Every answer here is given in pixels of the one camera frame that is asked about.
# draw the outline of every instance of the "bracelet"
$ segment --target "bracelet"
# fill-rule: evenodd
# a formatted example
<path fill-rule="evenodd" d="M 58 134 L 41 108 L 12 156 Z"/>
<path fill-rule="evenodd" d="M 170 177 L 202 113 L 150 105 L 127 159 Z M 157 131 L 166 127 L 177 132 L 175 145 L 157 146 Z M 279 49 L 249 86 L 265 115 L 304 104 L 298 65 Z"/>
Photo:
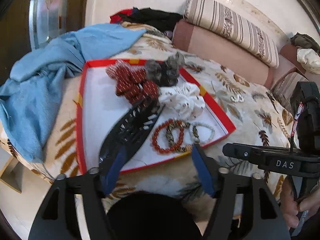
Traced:
<path fill-rule="evenodd" d="M 211 135 L 210 135 L 209 139 L 207 139 L 205 141 L 200 141 L 199 135 L 198 135 L 198 130 L 196 128 L 197 126 L 202 126 L 202 127 L 205 127 L 205 128 L 208 128 L 209 130 L 211 130 Z M 206 123 L 201 123 L 201 122 L 193 122 L 192 124 L 190 124 L 189 132 L 190 132 L 191 140 L 193 140 L 195 143 L 199 143 L 201 145 L 205 145 L 208 142 L 210 142 L 213 139 L 214 134 L 215 134 L 214 128 L 212 126 L 210 126 Z"/>
<path fill-rule="evenodd" d="M 153 133 L 153 136 L 152 136 L 152 145 L 153 147 L 159 152 L 159 153 L 170 153 L 170 152 L 174 152 L 176 151 L 180 146 L 181 144 L 183 143 L 183 137 L 184 137 L 184 127 L 182 126 L 182 122 L 181 121 L 176 121 L 176 122 L 180 122 L 179 123 L 179 129 L 180 129 L 180 133 L 179 133 L 179 139 L 178 139 L 178 142 L 176 144 L 172 143 L 172 144 L 169 144 L 170 148 L 168 149 L 163 149 L 161 148 L 158 143 L 157 143 L 157 139 L 158 139 L 158 135 L 159 135 L 159 132 L 164 128 L 164 127 L 167 127 L 169 125 L 171 125 L 172 123 L 174 123 L 174 121 L 172 119 L 169 119 L 167 120 L 166 122 L 164 122 L 163 124 L 159 125 L 155 132 Z"/>
<path fill-rule="evenodd" d="M 191 126 L 191 124 L 189 122 L 180 121 L 180 120 L 177 120 L 175 122 L 170 123 L 168 125 L 168 127 L 167 127 L 167 131 L 166 131 L 166 134 L 165 134 L 165 136 L 166 136 L 166 138 L 167 138 L 167 140 L 169 142 L 169 146 L 171 147 L 172 145 L 174 145 L 174 139 L 173 139 L 173 135 L 172 135 L 172 130 L 174 128 L 177 128 L 177 127 L 189 128 L 190 126 Z M 198 130 L 196 129 L 196 127 L 194 129 L 192 129 L 192 133 L 193 133 L 193 136 L 195 138 L 199 139 Z M 192 147 L 193 147 L 192 144 L 187 144 L 184 147 L 181 147 L 181 145 L 180 145 L 180 146 L 178 146 L 176 148 L 175 151 L 177 151 L 177 152 L 188 152 L 188 151 L 192 150 Z"/>

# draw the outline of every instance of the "black device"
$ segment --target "black device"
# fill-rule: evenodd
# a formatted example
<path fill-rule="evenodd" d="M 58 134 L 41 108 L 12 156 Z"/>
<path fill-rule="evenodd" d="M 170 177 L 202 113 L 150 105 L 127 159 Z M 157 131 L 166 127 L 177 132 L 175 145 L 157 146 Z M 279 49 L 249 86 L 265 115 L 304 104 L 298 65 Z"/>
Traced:
<path fill-rule="evenodd" d="M 297 123 L 297 131 L 301 133 L 299 143 L 305 148 L 290 150 L 226 144 L 223 154 L 247 160 L 263 170 L 292 176 L 296 198 L 304 197 L 316 186 L 320 177 L 320 155 L 316 141 L 319 131 L 318 98 L 315 84 L 309 82 L 299 82 L 292 96 L 294 103 L 303 102 L 305 106 Z M 29 240 L 81 239 L 74 194 L 83 196 L 91 239 L 116 240 L 100 199 L 112 192 L 121 167 L 142 146 L 143 138 L 147 138 L 160 113 L 161 108 L 154 101 L 135 105 L 106 137 L 100 151 L 99 168 L 92 168 L 86 174 L 73 178 L 60 174 L 38 210 Z M 313 146 L 304 144 L 305 133 L 313 137 L 308 138 L 314 142 Z M 210 197 L 217 198 L 202 239 L 289 240 L 290 234 L 300 231 L 297 228 L 289 234 L 278 203 L 260 175 L 245 177 L 232 174 L 228 169 L 220 168 L 213 158 L 207 157 L 199 145 L 194 145 L 192 149 L 192 160 L 204 191 Z M 232 220 L 236 194 L 244 195 L 240 225 L 235 225 Z M 299 215 L 303 224 L 303 214 Z"/>

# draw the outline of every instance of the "white beaded bracelet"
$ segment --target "white beaded bracelet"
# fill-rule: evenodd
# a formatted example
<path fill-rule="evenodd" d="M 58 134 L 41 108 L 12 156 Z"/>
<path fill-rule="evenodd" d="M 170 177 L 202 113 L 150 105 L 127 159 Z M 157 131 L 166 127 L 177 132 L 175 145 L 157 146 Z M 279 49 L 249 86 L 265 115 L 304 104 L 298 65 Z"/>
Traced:
<path fill-rule="evenodd" d="M 196 138 L 193 134 L 193 129 L 197 126 L 202 126 L 202 127 L 205 127 L 205 128 L 208 128 L 209 130 L 211 130 L 211 135 L 209 137 L 209 139 L 205 140 L 205 141 L 200 141 L 199 138 Z M 190 137 L 191 137 L 191 140 L 194 142 L 194 143 L 199 143 L 201 145 L 205 145 L 207 143 L 209 143 L 210 141 L 212 141 L 213 137 L 214 137 L 214 128 L 206 123 L 201 123 L 201 122 L 193 122 L 190 124 L 190 127 L 189 127 L 189 133 L 190 133 Z"/>

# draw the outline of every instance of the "pillow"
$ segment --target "pillow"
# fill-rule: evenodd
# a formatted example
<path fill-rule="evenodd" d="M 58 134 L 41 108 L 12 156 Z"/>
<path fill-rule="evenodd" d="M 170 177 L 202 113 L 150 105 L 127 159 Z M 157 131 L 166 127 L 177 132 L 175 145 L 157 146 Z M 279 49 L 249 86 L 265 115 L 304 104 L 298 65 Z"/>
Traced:
<path fill-rule="evenodd" d="M 299 81 L 308 81 L 305 77 L 297 72 L 289 73 L 286 77 L 273 89 L 275 99 L 289 112 L 292 113 L 290 97 Z"/>
<path fill-rule="evenodd" d="M 187 0 L 185 19 L 246 49 L 269 67 L 279 66 L 275 43 L 257 26 L 214 0 Z"/>

